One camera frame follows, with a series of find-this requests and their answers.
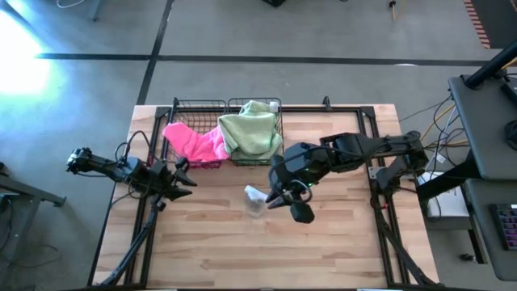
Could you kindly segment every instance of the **pink towel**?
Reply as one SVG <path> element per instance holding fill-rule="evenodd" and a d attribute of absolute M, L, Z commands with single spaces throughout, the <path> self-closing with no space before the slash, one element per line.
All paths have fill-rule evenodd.
<path fill-rule="evenodd" d="M 229 158 L 219 125 L 201 135 L 184 123 L 168 124 L 163 136 L 170 142 L 176 154 L 191 162 L 214 162 Z"/>

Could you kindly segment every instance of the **concrete floor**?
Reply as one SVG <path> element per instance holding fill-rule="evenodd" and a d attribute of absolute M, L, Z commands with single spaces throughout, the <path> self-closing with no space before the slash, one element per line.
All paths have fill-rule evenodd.
<path fill-rule="evenodd" d="M 40 53 L 151 54 L 166 0 L 106 1 L 97 23 L 88 19 L 90 2 L 68 10 L 51 0 L 9 3 L 32 25 Z M 276 10 L 259 0 L 176 0 L 161 54 L 486 60 L 497 53 L 482 48 L 461 0 L 414 0 L 403 13 L 394 23 L 385 3 L 376 0 L 289 0 Z M 26 250 L 39 262 L 52 254 L 34 246 L 48 243 L 60 249 L 62 259 L 16 268 L 9 286 L 80 288 L 113 183 L 67 174 L 65 161 L 82 146 L 113 155 L 126 138 L 148 62 L 32 60 L 17 49 L 18 42 L 25 44 L 19 33 L 4 29 L 0 37 L 0 161 L 16 179 L 68 197 L 63 209 L 42 205 Z M 19 55 L 4 53 L 9 48 Z M 320 103 L 328 95 L 332 103 L 395 103 L 404 117 L 444 100 L 447 79 L 475 69 L 159 61 L 146 104 L 261 96 Z M 432 113 L 403 122 L 402 130 L 424 131 Z M 432 132 L 429 141 L 437 136 Z M 452 158 L 464 155 L 455 151 Z M 429 237 L 445 285 L 517 289 L 497 280 L 489 265 L 457 259 L 471 252 L 466 232 L 430 231 Z"/>

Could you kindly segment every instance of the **black wire basket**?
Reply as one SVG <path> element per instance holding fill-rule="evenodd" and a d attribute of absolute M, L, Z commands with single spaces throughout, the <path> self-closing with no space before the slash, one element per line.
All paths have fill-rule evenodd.
<path fill-rule="evenodd" d="M 174 98 L 174 115 L 172 123 L 183 122 L 199 134 L 210 132 L 217 126 L 217 118 L 225 114 L 226 102 L 223 100 L 178 100 Z M 169 143 L 167 161 L 175 162 L 181 158 Z M 191 168 L 217 169 L 221 161 L 193 162 Z"/>
<path fill-rule="evenodd" d="M 269 104 L 270 102 L 278 103 L 278 111 L 276 115 L 276 123 L 275 129 L 278 134 L 282 137 L 282 145 L 277 154 L 284 155 L 284 129 L 282 123 L 282 101 L 278 98 L 232 98 L 228 100 L 228 105 L 225 110 L 225 114 L 238 114 L 241 111 L 242 106 L 251 100 L 262 102 Z M 271 159 L 242 159 L 242 158 L 234 158 L 230 157 L 230 161 L 232 161 L 237 166 L 270 166 Z"/>

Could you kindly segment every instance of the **black floor stripe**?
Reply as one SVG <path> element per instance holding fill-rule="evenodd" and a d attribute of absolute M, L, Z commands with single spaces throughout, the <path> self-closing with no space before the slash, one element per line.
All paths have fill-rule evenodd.
<path fill-rule="evenodd" d="M 35 58 L 45 60 L 147 61 L 151 56 L 110 53 L 39 53 Z"/>
<path fill-rule="evenodd" d="M 153 78 L 154 68 L 156 67 L 156 60 L 158 54 L 160 53 L 160 49 L 162 48 L 163 37 L 165 36 L 167 24 L 169 23 L 169 15 L 170 11 L 172 10 L 172 4 L 174 4 L 174 0 L 167 0 L 167 4 L 165 5 L 165 10 L 163 11 L 162 15 L 162 21 L 160 22 L 160 27 L 158 28 L 158 33 L 156 35 L 156 40 L 154 41 L 151 58 L 149 64 L 147 65 L 147 70 L 145 70 L 144 80 L 142 81 L 142 86 L 140 87 L 140 93 L 138 93 L 137 105 L 144 105 L 145 101 L 147 100 L 147 93 L 149 93 L 149 87 L 151 86 L 151 79 Z"/>
<path fill-rule="evenodd" d="M 420 59 L 378 59 L 345 57 L 248 57 L 248 56 L 158 56 L 157 61 L 215 62 L 215 63 L 285 63 L 285 64 L 328 64 L 328 65 L 436 65 L 436 66 L 482 66 L 487 61 L 474 60 L 420 60 Z"/>

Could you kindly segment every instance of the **wooden tabletop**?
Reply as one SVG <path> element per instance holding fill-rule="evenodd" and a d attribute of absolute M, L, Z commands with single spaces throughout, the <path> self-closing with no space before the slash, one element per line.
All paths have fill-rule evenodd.
<path fill-rule="evenodd" d="M 373 106 L 380 135 L 401 134 L 394 105 Z M 143 130 L 150 137 L 155 110 L 136 106 L 129 134 Z M 359 132 L 354 113 L 284 113 L 286 148 L 343 132 Z M 145 159 L 147 152 L 144 140 L 136 137 L 130 154 Z M 295 223 L 288 208 L 268 210 L 260 219 L 244 213 L 244 187 L 268 193 L 268 170 L 231 162 L 219 169 L 190 170 L 188 176 L 199 187 L 192 188 L 190 196 L 168 202 L 158 216 L 148 288 L 386 286 L 365 167 L 329 174 L 313 187 L 310 204 L 316 219 L 309 225 Z M 127 191 L 127 185 L 118 184 L 114 199 Z M 404 247 L 438 281 L 418 198 L 398 192 L 393 199 Z M 123 199 L 109 213 L 94 284 L 105 279 L 127 251 L 137 202 Z M 398 277 L 393 250 L 391 257 Z"/>

